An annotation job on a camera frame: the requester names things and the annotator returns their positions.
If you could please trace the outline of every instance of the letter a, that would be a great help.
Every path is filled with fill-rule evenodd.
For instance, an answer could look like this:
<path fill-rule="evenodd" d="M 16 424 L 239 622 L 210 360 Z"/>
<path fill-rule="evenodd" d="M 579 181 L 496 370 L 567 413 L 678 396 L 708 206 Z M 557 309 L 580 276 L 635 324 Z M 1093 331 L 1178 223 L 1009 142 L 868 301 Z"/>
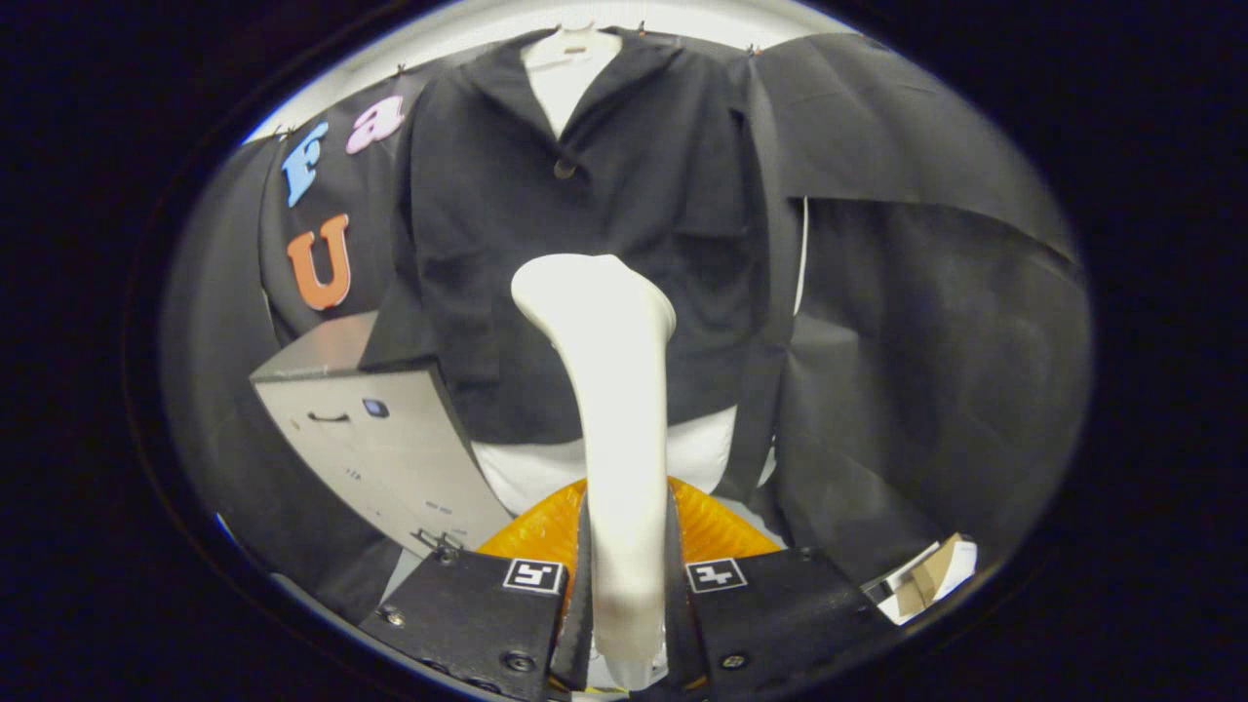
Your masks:
<path fill-rule="evenodd" d="M 402 109 L 403 96 L 396 95 L 364 110 L 356 120 L 356 131 L 347 140 L 347 154 L 358 154 L 369 144 L 394 134 L 403 124 L 403 115 L 399 112 Z"/>

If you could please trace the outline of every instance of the jacket button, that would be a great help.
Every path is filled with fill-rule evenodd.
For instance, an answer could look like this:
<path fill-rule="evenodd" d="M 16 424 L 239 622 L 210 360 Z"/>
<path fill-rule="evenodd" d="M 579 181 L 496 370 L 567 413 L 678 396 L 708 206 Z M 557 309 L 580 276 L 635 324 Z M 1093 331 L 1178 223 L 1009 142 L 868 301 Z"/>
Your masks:
<path fill-rule="evenodd" d="M 568 180 L 574 172 L 577 172 L 577 164 L 568 161 L 567 159 L 559 159 L 554 162 L 554 177 L 559 180 Z"/>

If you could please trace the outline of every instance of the cabinet handle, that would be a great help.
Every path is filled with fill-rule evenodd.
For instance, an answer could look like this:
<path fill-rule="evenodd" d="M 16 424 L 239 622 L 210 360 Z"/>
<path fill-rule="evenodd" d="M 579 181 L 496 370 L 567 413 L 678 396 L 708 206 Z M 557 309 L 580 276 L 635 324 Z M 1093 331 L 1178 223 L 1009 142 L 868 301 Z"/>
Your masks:
<path fill-rule="evenodd" d="M 351 421 L 351 417 L 348 417 L 346 413 L 342 415 L 341 417 L 318 417 L 318 416 L 316 416 L 316 412 L 308 412 L 308 418 L 312 420 L 313 422 L 349 422 Z"/>

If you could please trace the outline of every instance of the jacket collar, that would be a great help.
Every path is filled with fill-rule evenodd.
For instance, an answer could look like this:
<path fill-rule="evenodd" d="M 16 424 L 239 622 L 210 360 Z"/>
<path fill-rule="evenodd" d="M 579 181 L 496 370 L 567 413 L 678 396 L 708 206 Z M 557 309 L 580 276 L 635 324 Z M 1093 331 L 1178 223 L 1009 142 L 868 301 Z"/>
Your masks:
<path fill-rule="evenodd" d="M 663 70 L 680 52 L 676 46 L 650 42 L 639 37 L 636 32 L 619 27 L 608 27 L 603 31 L 615 34 L 623 40 L 620 51 L 594 77 L 585 94 L 580 96 L 580 101 L 577 102 L 577 107 L 564 127 L 564 135 L 572 131 L 580 117 L 602 105 L 608 97 Z M 554 32 L 553 29 L 540 29 L 522 34 L 464 66 L 468 80 L 478 90 L 518 119 L 547 135 L 552 141 L 557 140 L 550 130 L 550 121 L 547 119 L 542 104 L 538 102 L 537 95 L 533 94 L 529 74 L 524 69 L 524 61 L 520 60 L 520 49 Z"/>

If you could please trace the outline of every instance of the white wall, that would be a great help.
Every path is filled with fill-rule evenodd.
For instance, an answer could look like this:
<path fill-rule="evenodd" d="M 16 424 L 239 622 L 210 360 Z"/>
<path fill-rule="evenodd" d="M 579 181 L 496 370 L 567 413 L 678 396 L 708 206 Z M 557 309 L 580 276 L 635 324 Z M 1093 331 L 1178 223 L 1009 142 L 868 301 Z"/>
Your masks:
<path fill-rule="evenodd" d="M 408 67 L 500 41 L 534 29 L 552 27 L 572 15 L 590 16 L 597 26 L 636 27 L 740 46 L 773 46 L 806 36 L 854 31 L 791 0 L 462 0 L 398 27 L 343 60 L 291 96 L 261 122 L 247 141 L 302 125 L 333 102 Z"/>

